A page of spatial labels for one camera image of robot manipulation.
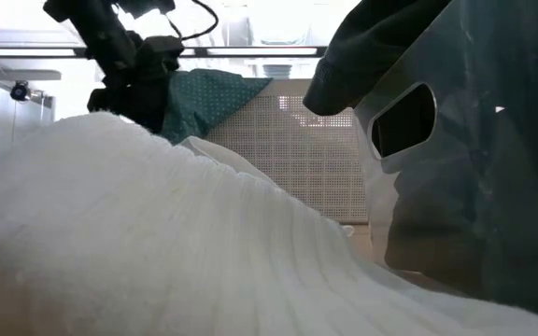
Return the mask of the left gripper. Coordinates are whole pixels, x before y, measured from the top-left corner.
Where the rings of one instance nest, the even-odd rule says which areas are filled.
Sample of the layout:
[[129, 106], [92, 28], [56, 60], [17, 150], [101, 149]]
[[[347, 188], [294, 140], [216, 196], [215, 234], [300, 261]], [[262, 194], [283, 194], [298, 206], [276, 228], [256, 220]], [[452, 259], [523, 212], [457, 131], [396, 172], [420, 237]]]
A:
[[178, 58], [184, 50], [181, 40], [170, 35], [147, 37], [139, 47], [130, 37], [113, 38], [106, 52], [110, 60], [110, 65], [104, 69], [106, 88], [92, 91], [88, 111], [107, 111], [128, 117], [152, 133], [159, 133], [168, 89], [164, 86], [128, 86], [176, 71]]

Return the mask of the black ceiling spotlight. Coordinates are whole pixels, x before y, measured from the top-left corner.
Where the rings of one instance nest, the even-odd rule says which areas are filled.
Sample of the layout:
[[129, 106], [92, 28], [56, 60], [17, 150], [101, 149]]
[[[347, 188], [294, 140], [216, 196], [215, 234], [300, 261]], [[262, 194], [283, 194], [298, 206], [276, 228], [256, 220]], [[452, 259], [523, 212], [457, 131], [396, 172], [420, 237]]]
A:
[[25, 80], [18, 80], [10, 90], [10, 98], [17, 102], [26, 102], [31, 98], [31, 90], [28, 86], [28, 82]]

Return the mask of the white perforated plastic basket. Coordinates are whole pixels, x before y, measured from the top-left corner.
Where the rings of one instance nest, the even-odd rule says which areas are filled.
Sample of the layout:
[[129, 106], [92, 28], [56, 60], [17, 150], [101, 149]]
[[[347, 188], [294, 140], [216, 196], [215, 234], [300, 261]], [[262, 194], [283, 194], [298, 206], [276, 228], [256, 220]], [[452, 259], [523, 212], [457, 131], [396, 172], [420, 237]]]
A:
[[274, 79], [205, 139], [249, 161], [282, 189], [341, 223], [367, 212], [354, 116], [320, 117], [303, 105], [308, 79]]

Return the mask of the white ribbed cloth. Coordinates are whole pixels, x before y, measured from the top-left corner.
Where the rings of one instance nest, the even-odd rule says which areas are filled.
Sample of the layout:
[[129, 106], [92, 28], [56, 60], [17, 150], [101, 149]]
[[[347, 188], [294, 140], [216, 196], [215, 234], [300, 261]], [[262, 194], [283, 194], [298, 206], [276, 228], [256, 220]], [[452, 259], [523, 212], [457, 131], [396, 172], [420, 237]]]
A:
[[108, 114], [0, 154], [0, 336], [538, 336], [360, 260], [271, 182]]

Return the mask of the teal dotted shirt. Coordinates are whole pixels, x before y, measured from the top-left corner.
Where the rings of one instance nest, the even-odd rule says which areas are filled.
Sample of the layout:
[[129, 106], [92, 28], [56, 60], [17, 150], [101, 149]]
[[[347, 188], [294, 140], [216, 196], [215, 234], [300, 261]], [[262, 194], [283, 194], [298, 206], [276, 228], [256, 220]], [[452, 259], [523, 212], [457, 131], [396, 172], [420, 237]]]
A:
[[205, 137], [270, 83], [268, 77], [242, 77], [214, 69], [177, 71], [169, 79], [159, 135], [174, 145], [189, 136]]

